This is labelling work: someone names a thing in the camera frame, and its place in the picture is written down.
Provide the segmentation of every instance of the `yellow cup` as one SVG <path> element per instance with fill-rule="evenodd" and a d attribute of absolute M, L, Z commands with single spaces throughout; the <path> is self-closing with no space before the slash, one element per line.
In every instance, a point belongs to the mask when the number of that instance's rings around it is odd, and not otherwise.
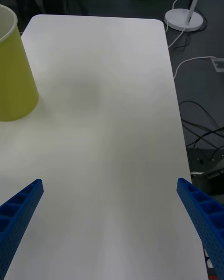
<path fill-rule="evenodd" d="M 29 114 L 38 97 L 16 14 L 0 5 L 0 121 L 16 120 Z"/>

